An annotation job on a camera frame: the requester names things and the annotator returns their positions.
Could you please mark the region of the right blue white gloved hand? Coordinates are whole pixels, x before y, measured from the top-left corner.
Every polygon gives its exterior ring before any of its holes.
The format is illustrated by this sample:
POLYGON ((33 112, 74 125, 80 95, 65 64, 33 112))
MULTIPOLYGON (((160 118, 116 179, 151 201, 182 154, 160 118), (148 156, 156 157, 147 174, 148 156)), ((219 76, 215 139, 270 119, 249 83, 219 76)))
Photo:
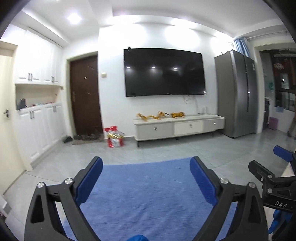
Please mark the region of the right blue white gloved hand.
POLYGON ((284 223, 288 224, 292 217, 292 213, 275 210, 273 213, 273 221, 268 229, 268 234, 273 234, 278 230, 284 223))

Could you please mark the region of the left blue white gloved hand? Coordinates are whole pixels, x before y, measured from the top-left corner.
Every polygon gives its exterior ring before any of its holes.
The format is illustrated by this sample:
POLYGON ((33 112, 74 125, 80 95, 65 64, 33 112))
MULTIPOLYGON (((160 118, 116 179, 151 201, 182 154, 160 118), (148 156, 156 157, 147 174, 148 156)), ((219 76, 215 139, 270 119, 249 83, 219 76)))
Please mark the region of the left blue white gloved hand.
POLYGON ((149 241, 144 235, 135 235, 129 238, 127 241, 149 241))

